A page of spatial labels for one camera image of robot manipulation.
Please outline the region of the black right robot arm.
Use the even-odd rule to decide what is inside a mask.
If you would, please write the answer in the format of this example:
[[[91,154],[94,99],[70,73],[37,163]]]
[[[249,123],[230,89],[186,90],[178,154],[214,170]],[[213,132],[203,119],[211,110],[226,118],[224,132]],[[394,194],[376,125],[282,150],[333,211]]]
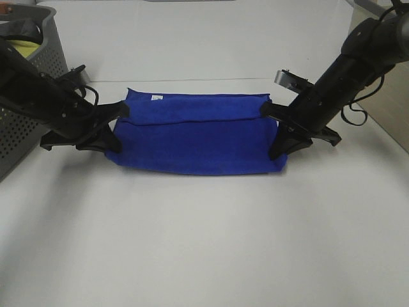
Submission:
[[[297,93],[288,106],[267,102],[264,116],[278,121],[273,153],[295,152],[321,139],[336,146],[340,135],[328,123],[344,108],[359,102],[357,95],[398,63],[408,61],[408,4],[393,1],[377,19],[367,18],[344,41],[340,55],[323,75],[310,83],[287,70],[278,71],[275,81]]]

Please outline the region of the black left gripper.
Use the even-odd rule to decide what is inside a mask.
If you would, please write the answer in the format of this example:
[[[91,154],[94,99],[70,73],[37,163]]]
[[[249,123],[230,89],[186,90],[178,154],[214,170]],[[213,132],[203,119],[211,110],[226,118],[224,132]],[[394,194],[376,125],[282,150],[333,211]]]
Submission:
[[[74,146],[77,150],[120,153],[121,141],[109,123],[129,117],[129,106],[125,101],[100,105],[99,94],[94,88],[76,84],[63,76],[56,81],[68,95],[68,101],[60,114],[47,124],[50,131],[42,136],[40,146],[46,150],[55,146]]]

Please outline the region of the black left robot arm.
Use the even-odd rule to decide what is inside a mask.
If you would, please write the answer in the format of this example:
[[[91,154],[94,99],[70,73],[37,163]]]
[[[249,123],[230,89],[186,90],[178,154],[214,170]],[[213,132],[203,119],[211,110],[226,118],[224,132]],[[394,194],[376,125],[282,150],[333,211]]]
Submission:
[[[81,81],[81,65],[53,78],[40,72],[10,43],[1,40],[1,106],[47,127],[40,146],[74,146],[96,152],[122,151],[110,122],[127,117],[124,101],[100,104],[98,92]]]

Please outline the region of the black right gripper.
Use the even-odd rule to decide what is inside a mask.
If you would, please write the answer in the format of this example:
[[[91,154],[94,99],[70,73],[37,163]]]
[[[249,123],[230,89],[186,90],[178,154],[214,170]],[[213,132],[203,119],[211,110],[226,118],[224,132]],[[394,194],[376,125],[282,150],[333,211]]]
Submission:
[[[323,102],[313,86],[297,95],[288,106],[288,112],[293,122],[310,133],[309,138],[319,136],[332,146],[336,146],[341,137],[334,130],[327,128],[327,123],[336,115],[336,112],[331,111],[328,113],[322,107]]]

